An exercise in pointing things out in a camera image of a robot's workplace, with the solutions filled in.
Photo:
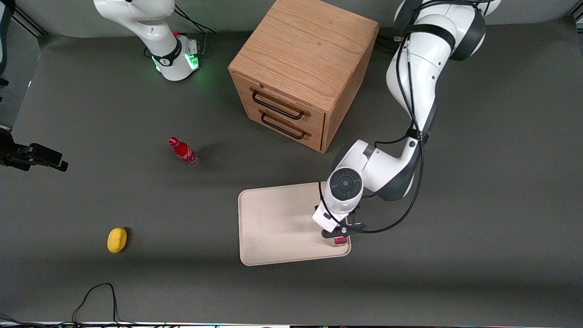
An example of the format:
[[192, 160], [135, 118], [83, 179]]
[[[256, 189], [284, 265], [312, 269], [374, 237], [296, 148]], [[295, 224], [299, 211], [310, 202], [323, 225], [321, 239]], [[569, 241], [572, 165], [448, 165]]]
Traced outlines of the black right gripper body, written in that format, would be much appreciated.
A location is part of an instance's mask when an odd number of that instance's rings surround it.
[[0, 129], [0, 164], [6, 167], [14, 167], [10, 157], [18, 151], [19, 147], [13, 141], [12, 133]]

